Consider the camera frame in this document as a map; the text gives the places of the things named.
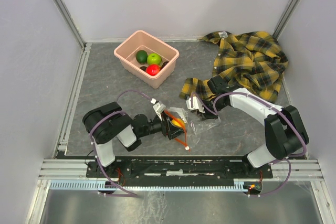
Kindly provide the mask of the green fake apple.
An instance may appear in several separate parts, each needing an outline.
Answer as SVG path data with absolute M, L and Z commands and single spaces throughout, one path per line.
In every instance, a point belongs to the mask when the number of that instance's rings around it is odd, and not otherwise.
M 161 56 L 157 53 L 151 53 L 147 56 L 147 64 L 148 65 L 160 65 L 162 62 Z

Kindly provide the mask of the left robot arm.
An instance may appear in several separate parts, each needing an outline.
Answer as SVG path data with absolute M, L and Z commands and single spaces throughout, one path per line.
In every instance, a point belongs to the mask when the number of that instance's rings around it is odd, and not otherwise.
M 98 171 L 103 176 L 110 177 L 116 171 L 114 138 L 130 152 L 141 144 L 141 138 L 145 136 L 162 133 L 170 140 L 177 140 L 180 135 L 186 135 L 182 119 L 173 116 L 162 102 L 152 100 L 152 104 L 156 116 L 151 120 L 144 114 L 131 118 L 117 102 L 93 109 L 83 116 L 82 122 L 100 161 Z

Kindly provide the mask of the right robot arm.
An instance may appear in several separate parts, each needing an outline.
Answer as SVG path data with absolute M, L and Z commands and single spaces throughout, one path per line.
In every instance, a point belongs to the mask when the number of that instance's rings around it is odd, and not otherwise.
M 197 97 L 189 99 L 190 110 L 196 110 L 202 119 L 215 119 L 220 110 L 230 106 L 245 112 L 264 127 L 265 143 L 244 156 L 243 175 L 254 177 L 263 165 L 306 154 L 309 137 L 296 107 L 270 103 L 246 88 L 228 84 L 220 76 L 211 78 L 207 85 L 214 94 L 209 101 Z

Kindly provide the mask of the red fake tomato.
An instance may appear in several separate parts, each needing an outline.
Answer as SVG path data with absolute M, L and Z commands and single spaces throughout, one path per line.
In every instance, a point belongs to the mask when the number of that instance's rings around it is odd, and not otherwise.
M 161 67 L 159 65 L 152 64 L 146 68 L 145 72 L 151 76 L 156 76 L 160 72 L 160 70 L 161 70 Z

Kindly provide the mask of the dark green fake avocado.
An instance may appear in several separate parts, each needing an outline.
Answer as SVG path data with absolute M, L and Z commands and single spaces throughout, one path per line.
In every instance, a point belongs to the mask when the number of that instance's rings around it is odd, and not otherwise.
M 139 50 L 136 52 L 136 60 L 140 64 L 147 63 L 148 53 L 145 50 Z

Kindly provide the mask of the clear zip top bag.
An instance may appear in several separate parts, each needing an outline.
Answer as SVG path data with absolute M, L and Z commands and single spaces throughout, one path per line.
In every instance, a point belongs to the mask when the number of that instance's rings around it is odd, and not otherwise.
M 170 107 L 164 110 L 173 119 L 182 119 L 185 123 L 185 133 L 175 138 L 184 146 L 186 151 L 191 151 L 202 138 L 205 138 L 210 130 L 218 126 L 221 119 L 202 121 L 196 113 L 188 112 L 184 108 Z

